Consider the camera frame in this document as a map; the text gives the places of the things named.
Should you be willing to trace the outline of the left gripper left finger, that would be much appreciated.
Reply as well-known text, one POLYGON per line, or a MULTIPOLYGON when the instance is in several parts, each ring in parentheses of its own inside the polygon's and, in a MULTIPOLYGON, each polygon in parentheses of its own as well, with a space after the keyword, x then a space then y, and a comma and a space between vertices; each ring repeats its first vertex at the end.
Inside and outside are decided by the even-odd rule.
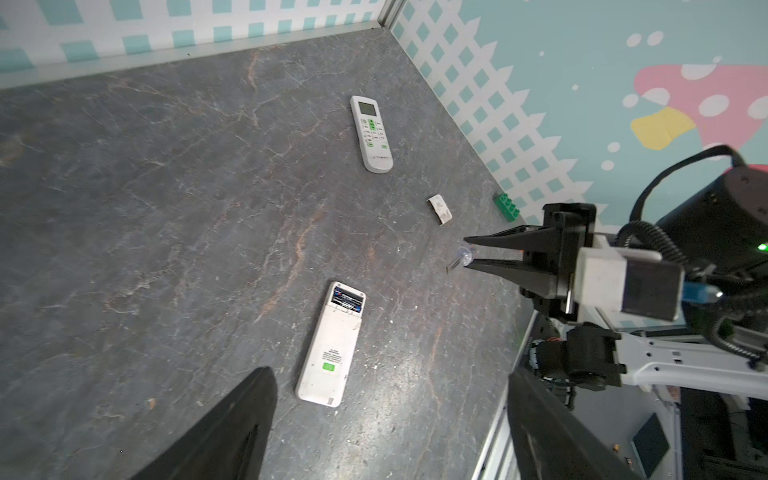
POLYGON ((257 479, 278 400, 269 367, 243 379, 136 479, 257 479))

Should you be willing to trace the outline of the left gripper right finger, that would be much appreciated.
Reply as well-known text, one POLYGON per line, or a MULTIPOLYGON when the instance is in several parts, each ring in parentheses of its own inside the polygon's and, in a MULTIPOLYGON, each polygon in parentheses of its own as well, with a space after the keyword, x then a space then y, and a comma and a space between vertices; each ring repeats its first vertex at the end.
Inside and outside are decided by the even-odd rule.
POLYGON ((523 479, 637 479, 530 371, 508 377, 507 417, 523 479))

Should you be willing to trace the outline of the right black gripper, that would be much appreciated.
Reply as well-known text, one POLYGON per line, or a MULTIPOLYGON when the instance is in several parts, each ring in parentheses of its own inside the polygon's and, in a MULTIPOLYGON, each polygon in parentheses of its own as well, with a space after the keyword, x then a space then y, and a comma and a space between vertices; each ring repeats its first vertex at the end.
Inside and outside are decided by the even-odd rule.
POLYGON ((523 261, 475 259, 470 270, 498 276, 518 285, 523 297, 531 299, 539 313, 559 321, 576 321, 578 305, 573 283, 578 252, 591 247, 594 239, 596 206, 588 203, 549 203, 543 207, 543 225, 520 225, 489 235, 464 238, 468 244, 525 251, 523 261), (552 230, 549 237, 540 234, 552 230), (539 242, 547 252, 531 252, 539 242), (543 295, 543 271, 556 277, 556 292, 543 295))

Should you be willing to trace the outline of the white battery cover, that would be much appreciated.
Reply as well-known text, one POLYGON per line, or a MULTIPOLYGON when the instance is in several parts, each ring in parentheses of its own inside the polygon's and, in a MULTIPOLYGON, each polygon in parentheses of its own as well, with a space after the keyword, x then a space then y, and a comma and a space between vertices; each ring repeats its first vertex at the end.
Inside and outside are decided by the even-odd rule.
POLYGON ((445 225, 453 218, 452 213, 441 194, 435 194, 427 199, 441 225, 445 225))

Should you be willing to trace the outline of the white remote with green buttons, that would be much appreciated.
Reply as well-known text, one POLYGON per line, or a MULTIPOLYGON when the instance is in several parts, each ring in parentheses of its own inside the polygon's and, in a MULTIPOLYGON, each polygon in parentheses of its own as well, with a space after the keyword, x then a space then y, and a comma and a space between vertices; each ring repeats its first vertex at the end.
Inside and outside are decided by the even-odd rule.
POLYGON ((334 286, 342 286, 362 295, 353 287, 333 281, 324 299, 323 308, 296 386, 299 399, 330 408, 340 406, 352 358, 362 325, 362 315, 330 303, 334 286))

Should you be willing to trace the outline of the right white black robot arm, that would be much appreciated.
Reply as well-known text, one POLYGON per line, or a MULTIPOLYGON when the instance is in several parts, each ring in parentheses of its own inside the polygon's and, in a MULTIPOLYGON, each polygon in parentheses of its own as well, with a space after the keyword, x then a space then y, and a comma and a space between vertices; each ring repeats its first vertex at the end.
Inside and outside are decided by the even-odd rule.
POLYGON ((582 389, 766 398, 767 170, 727 145, 684 165, 712 157, 731 165, 657 222, 642 217, 644 190, 616 234, 596 231, 592 204, 551 203, 542 225, 467 238, 521 253, 479 259, 469 249, 459 263, 512 282, 536 311, 508 379, 502 477, 648 479, 666 461, 681 476, 679 410, 651 414, 623 454, 574 416, 582 389))

